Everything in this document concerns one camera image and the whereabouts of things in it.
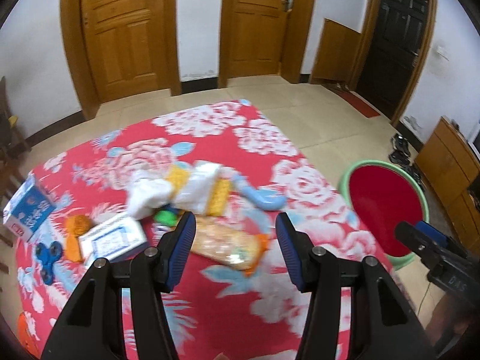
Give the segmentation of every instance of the fidget spinner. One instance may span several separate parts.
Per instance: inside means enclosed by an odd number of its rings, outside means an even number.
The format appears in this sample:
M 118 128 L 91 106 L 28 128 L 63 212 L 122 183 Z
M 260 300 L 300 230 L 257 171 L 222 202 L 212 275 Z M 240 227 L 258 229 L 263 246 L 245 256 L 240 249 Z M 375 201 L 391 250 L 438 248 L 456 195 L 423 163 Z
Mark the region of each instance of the fidget spinner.
M 42 263 L 40 276 L 42 276 L 42 280 L 47 286 L 51 286 L 53 284 L 53 264 L 60 260 L 62 254 L 62 244 L 60 244 L 58 241 L 52 242 L 50 247 L 46 247 L 45 244 L 39 243 L 35 248 L 35 255 Z

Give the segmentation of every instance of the green object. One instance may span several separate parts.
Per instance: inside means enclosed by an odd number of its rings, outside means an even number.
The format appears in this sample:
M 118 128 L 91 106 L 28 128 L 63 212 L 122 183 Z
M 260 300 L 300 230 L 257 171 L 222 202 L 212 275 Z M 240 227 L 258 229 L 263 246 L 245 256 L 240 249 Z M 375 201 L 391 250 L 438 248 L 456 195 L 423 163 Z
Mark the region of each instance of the green object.
M 177 216 L 172 211 L 159 211 L 153 219 L 155 222 L 169 227 L 174 227 L 177 224 Z
M 364 167 L 366 165 L 376 165 L 378 167 L 384 167 L 384 168 L 390 169 L 393 172 L 397 173 L 398 175 L 402 176 L 406 181 L 408 181 L 409 184 L 412 186 L 412 188 L 417 193 L 418 199 L 420 200 L 420 204 L 421 204 L 421 207 L 422 207 L 422 213 L 423 213 L 423 220 L 427 223 L 429 222 L 430 215 L 429 215 L 427 199 L 425 198 L 425 194 L 420 189 L 417 182 L 412 178 L 411 175 L 409 175 L 403 169 L 400 169 L 399 167 L 393 165 L 392 163 L 385 162 L 385 161 L 379 161 L 379 160 L 358 161 L 358 162 L 354 163 L 349 169 L 347 169 L 345 174 L 340 178 L 340 181 L 338 182 L 338 190 L 342 194 L 343 198 L 346 201 L 346 204 L 348 204 L 349 207 L 352 208 L 352 200 L 350 198 L 350 190 L 349 190 L 350 176 L 355 169 L 360 168 L 360 167 Z M 407 266 L 408 264 L 410 264 L 415 257 L 414 252 L 411 252 L 411 253 L 407 254 L 406 256 L 402 256 L 402 257 L 390 256 L 387 253 L 385 253 L 385 255 L 387 256 L 388 260 L 392 263 L 393 268 L 396 271 L 398 271 L 400 268 L 403 268 L 404 266 Z

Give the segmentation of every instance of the green rim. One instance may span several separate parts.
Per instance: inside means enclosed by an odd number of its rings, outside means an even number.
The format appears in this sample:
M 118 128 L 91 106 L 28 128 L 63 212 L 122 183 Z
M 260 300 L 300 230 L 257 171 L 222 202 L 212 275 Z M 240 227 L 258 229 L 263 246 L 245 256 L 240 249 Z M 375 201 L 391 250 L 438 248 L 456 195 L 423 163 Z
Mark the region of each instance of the green rim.
M 417 193 L 418 198 L 420 199 L 423 220 L 427 223 L 430 221 L 427 199 L 425 198 L 425 194 L 420 189 L 417 182 L 412 178 L 412 176 L 409 175 L 407 172 L 405 172 L 403 169 L 400 169 L 399 167 L 393 165 L 392 163 L 379 161 L 379 160 L 358 161 L 354 163 L 349 169 L 347 169 L 345 174 L 340 178 L 340 181 L 338 182 L 338 190 L 342 194 L 343 198 L 346 201 L 346 204 L 348 204 L 350 208 L 352 208 L 352 200 L 350 198 L 350 189 L 349 189 L 350 176 L 352 175 L 354 170 L 367 165 L 376 165 L 379 167 L 390 169 L 393 172 L 402 176 L 405 180 L 407 180 L 409 184 L 412 186 L 412 188 L 415 190 L 415 192 Z M 415 257 L 415 253 L 413 252 L 402 257 L 390 256 L 387 253 L 385 253 L 385 255 L 387 256 L 388 260 L 392 263 L 396 271 L 410 264 L 413 261 L 413 258 Z

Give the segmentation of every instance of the door frame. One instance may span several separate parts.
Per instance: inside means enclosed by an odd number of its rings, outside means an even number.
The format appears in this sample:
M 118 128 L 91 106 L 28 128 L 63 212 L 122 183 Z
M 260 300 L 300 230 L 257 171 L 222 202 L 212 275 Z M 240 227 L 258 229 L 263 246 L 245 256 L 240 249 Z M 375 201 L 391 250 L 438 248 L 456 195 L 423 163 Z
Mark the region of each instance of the door frame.
M 298 84 L 303 56 L 307 47 L 311 16 L 315 0 L 294 0 L 292 11 L 287 18 L 284 42 L 281 52 L 280 76 L 292 84 Z M 218 87 L 225 88 L 230 78 L 230 40 L 232 36 L 232 9 L 234 0 L 222 0 L 220 16 L 220 47 Z
M 362 74 L 367 56 L 370 50 L 370 45 L 374 37 L 374 31 L 377 23 L 378 10 L 380 8 L 381 0 L 368 0 L 367 10 L 365 13 L 365 21 L 363 23 L 363 29 L 361 33 L 360 46 L 357 51 L 357 56 L 355 57 L 355 62 L 353 64 L 352 74 L 348 81 L 349 88 L 354 91 L 357 88 L 360 75 Z M 406 85 L 405 91 L 398 103 L 397 109 L 390 120 L 390 124 L 394 127 L 400 121 L 405 108 L 410 102 L 412 93 L 417 86 L 420 74 L 423 71 L 425 66 L 425 61 L 428 56 L 428 51 L 430 49 L 431 40 L 434 35 L 434 26 L 435 26 L 435 16 L 437 12 L 437 0 L 429 0 L 428 2 L 428 12 L 427 20 L 425 24 L 425 31 L 423 33 L 423 39 L 420 46 L 420 52 L 418 53 L 418 61 L 415 67 L 412 70 L 408 84 Z
M 172 96 L 177 96 L 182 93 L 177 53 L 177 0 L 164 0 L 164 7 L 170 91 Z M 91 120 L 102 103 L 88 61 L 81 12 L 80 0 L 60 0 L 60 24 L 67 64 L 83 115 Z

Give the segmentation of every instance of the box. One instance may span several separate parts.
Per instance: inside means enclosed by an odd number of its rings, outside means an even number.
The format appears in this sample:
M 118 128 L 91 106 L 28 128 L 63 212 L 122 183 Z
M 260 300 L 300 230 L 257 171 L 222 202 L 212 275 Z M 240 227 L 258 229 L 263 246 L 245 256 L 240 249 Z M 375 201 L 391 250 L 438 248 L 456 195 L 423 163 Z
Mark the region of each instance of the box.
M 82 257 L 88 268 L 97 258 L 111 263 L 133 257 L 148 247 L 142 226 L 126 212 L 92 228 L 78 237 Z
M 28 241 L 54 209 L 52 196 L 30 174 L 3 209 L 3 225 Z

